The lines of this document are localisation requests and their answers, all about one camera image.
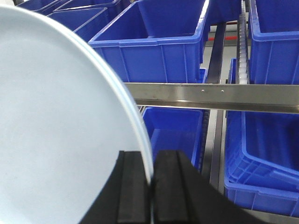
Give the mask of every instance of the storage bin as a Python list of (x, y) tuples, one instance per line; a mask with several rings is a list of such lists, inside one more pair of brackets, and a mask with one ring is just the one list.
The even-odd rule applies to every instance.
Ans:
[(299, 116), (228, 112), (225, 165), (232, 183), (299, 191)]
[(241, 0), (210, 0), (210, 4), (208, 12), (210, 25), (239, 20)]
[(153, 159), (160, 150), (180, 150), (194, 167), (201, 169), (206, 139), (208, 111), (148, 107), (143, 119)]
[(236, 205), (257, 211), (299, 217), (299, 193), (231, 183), (224, 177), (225, 196)]
[(56, 11), (106, 7), (108, 8), (110, 20), (112, 20), (130, 4), (130, 0), (70, 0), (57, 8)]
[(249, 2), (250, 82), (299, 84), (299, 1)]
[(196, 83), (209, 0), (131, 4), (89, 44), (124, 82)]
[(54, 12), (48, 16), (74, 31), (86, 42), (109, 23), (107, 8)]
[(68, 0), (28, 0), (19, 4), (18, 7), (22, 7), (43, 15), (49, 15), (56, 8), (60, 7), (67, 1)]

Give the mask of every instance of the plate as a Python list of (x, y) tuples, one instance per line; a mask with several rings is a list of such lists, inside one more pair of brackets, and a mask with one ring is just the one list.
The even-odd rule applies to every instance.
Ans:
[(118, 152), (150, 142), (129, 91), (63, 25), (0, 6), (0, 223), (78, 223)]

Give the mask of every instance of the metal shelf rack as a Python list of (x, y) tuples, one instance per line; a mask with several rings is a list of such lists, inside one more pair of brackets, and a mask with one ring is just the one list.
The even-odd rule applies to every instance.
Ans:
[[(238, 21), (236, 83), (220, 83), (226, 23), (217, 25), (207, 84), (126, 83), (140, 112), (145, 106), (216, 109), (212, 128), (213, 147), (205, 151), (202, 175), (224, 193), (224, 145), (226, 110), (299, 113), (299, 85), (252, 85), (248, 83), (248, 50), (245, 3)], [(247, 210), (273, 224), (299, 224), (299, 218)]]

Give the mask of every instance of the plastic crate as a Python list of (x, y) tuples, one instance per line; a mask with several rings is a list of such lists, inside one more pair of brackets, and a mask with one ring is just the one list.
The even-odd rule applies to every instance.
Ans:
[(299, 1), (249, 2), (250, 82), (299, 84)]
[(224, 177), (225, 196), (236, 205), (257, 211), (299, 217), (299, 193), (231, 183)]
[(124, 82), (196, 83), (209, 0), (131, 4), (89, 44)]
[(148, 107), (143, 119), (146, 125), (153, 159), (160, 150), (180, 150), (194, 167), (201, 169), (206, 139), (205, 110)]
[(60, 7), (67, 1), (68, 0), (28, 0), (19, 4), (18, 7), (22, 7), (43, 15), (49, 15), (56, 8)]
[(210, 0), (211, 7), (208, 13), (210, 25), (220, 22), (239, 20), (241, 0)]
[(110, 20), (112, 20), (130, 4), (130, 0), (70, 0), (55, 11), (106, 7), (108, 8)]
[(54, 12), (48, 16), (74, 31), (86, 42), (109, 23), (107, 8)]
[(299, 191), (299, 116), (228, 112), (226, 176), (232, 183)]

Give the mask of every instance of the metal rail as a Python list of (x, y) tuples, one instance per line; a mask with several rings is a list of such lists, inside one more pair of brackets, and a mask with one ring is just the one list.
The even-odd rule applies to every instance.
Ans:
[(143, 106), (299, 113), (299, 85), (126, 83)]

